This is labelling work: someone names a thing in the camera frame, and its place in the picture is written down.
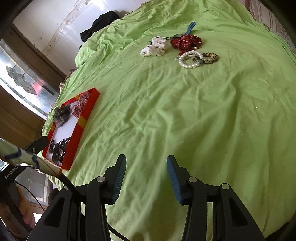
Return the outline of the person left hand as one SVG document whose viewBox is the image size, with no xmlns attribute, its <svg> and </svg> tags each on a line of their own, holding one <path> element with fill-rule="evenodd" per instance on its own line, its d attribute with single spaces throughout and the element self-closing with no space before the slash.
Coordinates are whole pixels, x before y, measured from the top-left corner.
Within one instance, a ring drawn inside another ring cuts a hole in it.
<svg viewBox="0 0 296 241">
<path fill-rule="evenodd" d="M 15 183 L 1 187 L 1 220 L 9 233 L 20 239 L 26 239 L 35 227 L 31 206 Z"/>
</svg>

